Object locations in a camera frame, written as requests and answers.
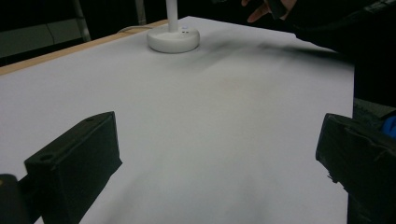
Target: white table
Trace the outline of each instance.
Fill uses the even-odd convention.
[[[81,223],[346,223],[315,152],[325,114],[352,114],[352,65],[288,33],[180,24],[198,49],[155,52],[144,32],[0,76],[1,173],[115,111],[123,165]]]

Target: blue object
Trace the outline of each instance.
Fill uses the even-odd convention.
[[[396,116],[392,116],[384,121],[381,131],[392,138],[396,138]]]

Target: lamp base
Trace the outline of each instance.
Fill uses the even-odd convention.
[[[188,26],[179,26],[177,32],[169,32],[168,26],[152,28],[147,34],[148,46],[163,53],[182,53],[198,47],[199,32]]]

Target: finger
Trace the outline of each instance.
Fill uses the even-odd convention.
[[[263,3],[247,18],[247,22],[254,22],[270,12],[270,8],[267,4]]]
[[[250,0],[242,0],[242,2],[241,2],[242,7],[247,6],[249,2],[250,2]]]

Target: human hand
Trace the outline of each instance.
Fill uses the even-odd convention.
[[[241,4],[243,7],[245,7],[248,5],[250,1],[251,0],[242,0]],[[288,17],[291,9],[296,4],[297,0],[280,0],[280,1],[282,2],[283,6],[286,8],[286,14],[282,16],[280,19],[285,20]],[[247,22],[257,21],[259,18],[261,18],[262,16],[268,13],[271,13],[271,8],[268,5],[268,1],[263,0],[263,3],[258,8],[256,8],[256,10],[253,13],[251,13],[250,16],[247,18]]]

